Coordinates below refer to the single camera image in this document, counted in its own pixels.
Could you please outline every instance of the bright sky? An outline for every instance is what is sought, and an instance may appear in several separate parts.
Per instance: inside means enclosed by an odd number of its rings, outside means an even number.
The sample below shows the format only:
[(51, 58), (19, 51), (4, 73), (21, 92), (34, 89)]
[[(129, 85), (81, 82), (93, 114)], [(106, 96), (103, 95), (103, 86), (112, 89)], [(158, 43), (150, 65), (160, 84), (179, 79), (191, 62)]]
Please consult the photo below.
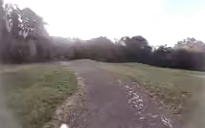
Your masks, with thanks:
[(5, 0), (30, 7), (50, 35), (90, 39), (142, 35), (150, 44), (205, 42), (205, 0)]

